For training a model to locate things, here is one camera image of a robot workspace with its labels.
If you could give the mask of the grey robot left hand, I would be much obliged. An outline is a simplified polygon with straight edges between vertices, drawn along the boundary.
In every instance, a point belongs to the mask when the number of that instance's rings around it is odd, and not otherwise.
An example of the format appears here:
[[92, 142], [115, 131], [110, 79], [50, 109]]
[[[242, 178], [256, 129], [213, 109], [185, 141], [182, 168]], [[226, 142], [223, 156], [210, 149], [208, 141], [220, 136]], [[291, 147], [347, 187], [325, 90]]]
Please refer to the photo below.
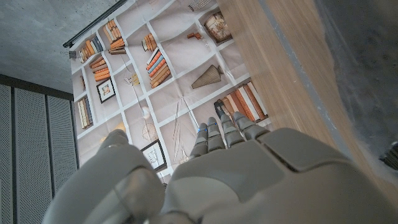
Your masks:
[[124, 131], [58, 191], [44, 223], [396, 223], [397, 209], [346, 156], [241, 113], [200, 125], [164, 185]]

